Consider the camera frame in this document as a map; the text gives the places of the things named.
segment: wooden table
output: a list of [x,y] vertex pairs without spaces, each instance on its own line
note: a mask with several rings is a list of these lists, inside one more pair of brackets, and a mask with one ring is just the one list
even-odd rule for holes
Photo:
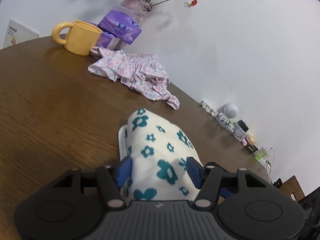
[[118,162],[117,131],[140,107],[180,126],[203,163],[266,178],[253,155],[180,89],[168,86],[181,103],[173,110],[89,73],[94,61],[50,37],[0,50],[0,239],[19,239],[16,206],[66,170]]

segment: folded towel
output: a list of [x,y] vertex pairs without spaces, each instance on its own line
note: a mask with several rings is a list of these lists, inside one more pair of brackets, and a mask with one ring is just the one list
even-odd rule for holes
[[132,158],[132,173],[122,190],[131,200],[190,200],[196,189],[186,172],[186,158],[199,157],[185,133],[168,120],[141,108],[119,130],[120,158]]
[[93,47],[91,54],[97,58],[88,70],[96,75],[107,77],[140,92],[146,98],[168,100],[167,104],[178,109],[180,102],[167,90],[169,75],[160,64],[158,56],[151,54],[129,54],[122,50],[109,50]]

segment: dried flower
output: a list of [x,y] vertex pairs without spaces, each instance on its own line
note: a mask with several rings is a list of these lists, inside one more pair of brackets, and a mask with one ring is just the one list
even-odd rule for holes
[[185,2],[184,6],[190,8],[192,6],[195,6],[197,3],[198,3],[198,0],[193,0],[191,3]]

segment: yellow mug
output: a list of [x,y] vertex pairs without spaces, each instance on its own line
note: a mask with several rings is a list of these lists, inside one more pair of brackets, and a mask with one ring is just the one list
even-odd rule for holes
[[[70,28],[66,38],[63,40],[59,33],[64,28]],[[87,56],[90,49],[96,45],[102,30],[98,27],[83,21],[63,22],[55,26],[52,30],[52,39],[63,45],[67,50],[74,54]]]

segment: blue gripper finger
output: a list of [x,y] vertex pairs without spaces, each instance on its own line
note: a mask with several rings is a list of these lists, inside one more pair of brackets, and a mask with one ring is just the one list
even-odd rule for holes
[[123,188],[125,182],[129,178],[132,169],[132,159],[126,156],[120,162],[115,174],[115,184],[118,188]]
[[193,183],[193,185],[201,189],[205,179],[202,179],[202,171],[204,167],[200,163],[198,163],[193,157],[187,158],[187,173]]
[[223,197],[224,199],[233,196],[234,193],[232,193],[231,191],[229,191],[227,188],[222,187],[220,189],[220,196]]

